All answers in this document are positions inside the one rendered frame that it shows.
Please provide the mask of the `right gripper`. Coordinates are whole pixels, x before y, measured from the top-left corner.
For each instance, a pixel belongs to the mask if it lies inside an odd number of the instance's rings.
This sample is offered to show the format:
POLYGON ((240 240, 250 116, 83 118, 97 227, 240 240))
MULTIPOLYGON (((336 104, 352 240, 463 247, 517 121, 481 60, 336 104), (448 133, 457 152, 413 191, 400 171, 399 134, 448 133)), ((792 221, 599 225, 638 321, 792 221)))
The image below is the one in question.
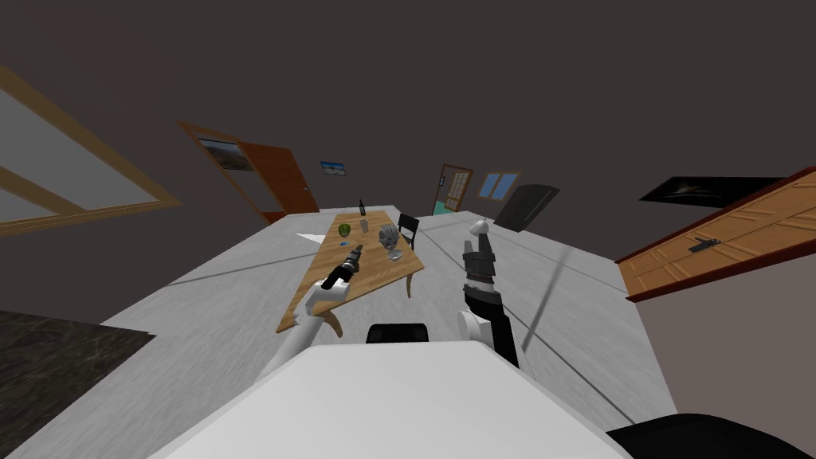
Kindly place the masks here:
POLYGON ((466 276, 469 281, 492 281, 496 275, 495 254, 488 237, 489 227, 487 220, 482 218, 471 225, 469 232, 477 238, 477 251, 473 249, 473 242, 466 241, 466 253, 462 256, 465 263, 466 276))

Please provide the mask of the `wooden table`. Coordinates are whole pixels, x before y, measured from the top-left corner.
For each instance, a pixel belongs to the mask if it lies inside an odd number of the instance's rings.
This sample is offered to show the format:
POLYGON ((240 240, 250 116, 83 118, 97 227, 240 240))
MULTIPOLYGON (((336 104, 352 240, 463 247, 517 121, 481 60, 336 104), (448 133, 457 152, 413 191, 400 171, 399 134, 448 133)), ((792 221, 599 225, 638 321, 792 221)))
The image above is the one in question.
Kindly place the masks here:
MULTIPOLYGON (((315 282, 327 277, 357 245, 363 245, 362 257, 359 262, 360 269, 352 276, 347 300, 342 304, 400 281, 402 278, 406 278, 406 287, 410 288, 412 276, 423 269, 424 265, 402 237, 396 247, 402 251, 402 257, 397 261, 391 261, 387 258, 386 250, 379 243, 379 230, 381 226, 390 223, 392 223, 392 219, 384 211, 368 211, 367 216, 364 217, 359 214, 337 214, 330 221, 324 241, 321 242, 318 252, 296 290, 295 296, 284 311, 277 332, 281 333, 293 327, 292 314, 308 290, 315 282), (359 224, 364 218, 368 220, 369 224, 367 233, 362 232, 359 224), (338 225, 342 223, 351 226, 351 233, 345 238, 341 237, 337 230, 338 225), (349 241, 349 244, 339 245, 342 241, 349 241)), ((342 304, 320 301, 314 305, 314 313, 332 312, 333 309, 342 304)))

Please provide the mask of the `black flat panel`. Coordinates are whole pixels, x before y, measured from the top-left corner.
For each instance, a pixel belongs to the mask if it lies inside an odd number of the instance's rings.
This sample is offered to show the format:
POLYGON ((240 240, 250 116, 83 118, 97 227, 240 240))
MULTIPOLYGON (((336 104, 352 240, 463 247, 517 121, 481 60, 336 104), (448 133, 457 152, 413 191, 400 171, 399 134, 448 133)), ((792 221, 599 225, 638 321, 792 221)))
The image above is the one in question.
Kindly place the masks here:
POLYGON ((524 231, 559 192, 558 188, 543 184, 518 186, 494 224, 517 233, 524 231))

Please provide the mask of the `wooden door with glass panes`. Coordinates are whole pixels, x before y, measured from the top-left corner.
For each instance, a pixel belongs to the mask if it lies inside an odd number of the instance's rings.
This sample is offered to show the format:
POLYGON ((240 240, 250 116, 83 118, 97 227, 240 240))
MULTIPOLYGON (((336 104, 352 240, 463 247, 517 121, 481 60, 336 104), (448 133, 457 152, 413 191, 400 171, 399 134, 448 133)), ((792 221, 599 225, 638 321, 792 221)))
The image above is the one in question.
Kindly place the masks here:
POLYGON ((432 215, 455 214, 459 211, 472 176, 472 169, 443 164, 432 215))

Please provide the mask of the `blue window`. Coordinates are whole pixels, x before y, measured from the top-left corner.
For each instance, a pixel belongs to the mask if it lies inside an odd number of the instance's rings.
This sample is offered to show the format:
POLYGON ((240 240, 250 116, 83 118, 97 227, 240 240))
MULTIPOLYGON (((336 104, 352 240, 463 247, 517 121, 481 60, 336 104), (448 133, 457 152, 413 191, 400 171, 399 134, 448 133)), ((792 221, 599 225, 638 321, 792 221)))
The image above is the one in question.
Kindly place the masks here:
POLYGON ((504 201, 519 174, 517 171, 486 173, 477 197, 497 202, 504 201))

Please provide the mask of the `orange-brown door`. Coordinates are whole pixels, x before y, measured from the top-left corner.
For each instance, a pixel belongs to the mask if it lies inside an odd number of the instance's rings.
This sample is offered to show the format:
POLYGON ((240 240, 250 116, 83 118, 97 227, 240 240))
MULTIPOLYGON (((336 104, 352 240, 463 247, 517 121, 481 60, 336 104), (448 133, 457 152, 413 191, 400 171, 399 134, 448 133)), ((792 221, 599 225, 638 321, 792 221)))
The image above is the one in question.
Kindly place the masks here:
POLYGON ((286 214, 317 214, 320 209, 291 150, 259 143, 240 145, 286 214))

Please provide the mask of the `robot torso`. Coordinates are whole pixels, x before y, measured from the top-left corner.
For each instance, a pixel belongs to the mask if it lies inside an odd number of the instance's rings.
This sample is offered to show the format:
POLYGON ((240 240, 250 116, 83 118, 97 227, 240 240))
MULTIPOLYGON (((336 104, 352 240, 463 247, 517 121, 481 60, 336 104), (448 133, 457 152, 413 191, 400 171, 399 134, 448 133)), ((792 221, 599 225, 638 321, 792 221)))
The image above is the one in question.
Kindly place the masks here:
POLYGON ((633 459, 477 341, 280 349, 149 459, 633 459))

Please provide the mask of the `landscape picture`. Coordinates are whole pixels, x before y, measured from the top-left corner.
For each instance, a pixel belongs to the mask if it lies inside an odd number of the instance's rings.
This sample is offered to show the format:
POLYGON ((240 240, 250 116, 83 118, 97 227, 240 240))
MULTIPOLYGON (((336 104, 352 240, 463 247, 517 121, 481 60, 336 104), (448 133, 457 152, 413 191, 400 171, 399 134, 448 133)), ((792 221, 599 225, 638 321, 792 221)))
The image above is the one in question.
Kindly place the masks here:
POLYGON ((203 138, 199 138, 198 141, 223 169, 233 171, 254 170, 252 164, 237 144, 203 138))

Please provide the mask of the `dark picture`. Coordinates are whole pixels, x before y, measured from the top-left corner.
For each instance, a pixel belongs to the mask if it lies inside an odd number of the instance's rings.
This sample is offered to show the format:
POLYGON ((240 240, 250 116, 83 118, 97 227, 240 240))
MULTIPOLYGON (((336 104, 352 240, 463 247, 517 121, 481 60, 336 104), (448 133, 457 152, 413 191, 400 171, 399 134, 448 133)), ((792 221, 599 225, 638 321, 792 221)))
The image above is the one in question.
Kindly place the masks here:
POLYGON ((782 179, 782 177, 673 176, 640 198, 640 201, 721 209, 782 179))

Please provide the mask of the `light wooden panelled door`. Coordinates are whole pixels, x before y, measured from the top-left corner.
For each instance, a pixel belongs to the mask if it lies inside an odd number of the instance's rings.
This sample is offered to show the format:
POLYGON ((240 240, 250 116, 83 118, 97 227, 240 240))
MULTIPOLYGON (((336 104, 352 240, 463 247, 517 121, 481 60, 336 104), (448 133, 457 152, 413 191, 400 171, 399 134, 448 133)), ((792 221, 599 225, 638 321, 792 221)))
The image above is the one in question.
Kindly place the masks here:
POLYGON ((616 263, 637 303, 815 253, 816 167, 807 167, 616 263), (690 253, 696 237, 722 242, 690 253))

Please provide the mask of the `large wooden-framed window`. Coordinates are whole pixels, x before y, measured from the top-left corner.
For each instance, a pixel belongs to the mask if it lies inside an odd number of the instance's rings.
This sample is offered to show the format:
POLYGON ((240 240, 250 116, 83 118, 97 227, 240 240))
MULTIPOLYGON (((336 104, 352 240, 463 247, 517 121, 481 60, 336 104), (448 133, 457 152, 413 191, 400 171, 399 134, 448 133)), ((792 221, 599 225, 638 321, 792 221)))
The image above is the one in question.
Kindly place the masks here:
POLYGON ((0 237, 181 202, 0 66, 0 237))

